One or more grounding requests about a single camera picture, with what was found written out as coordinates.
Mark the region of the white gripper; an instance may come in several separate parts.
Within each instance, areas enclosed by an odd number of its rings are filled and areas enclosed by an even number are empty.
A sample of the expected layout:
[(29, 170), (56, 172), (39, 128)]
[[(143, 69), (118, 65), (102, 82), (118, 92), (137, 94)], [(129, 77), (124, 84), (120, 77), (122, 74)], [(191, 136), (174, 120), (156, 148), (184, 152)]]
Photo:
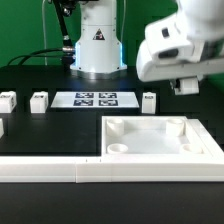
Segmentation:
[(136, 59), (138, 78), (142, 82), (186, 79), (224, 73), (224, 55), (202, 59), (204, 43), (189, 40), (145, 39)]

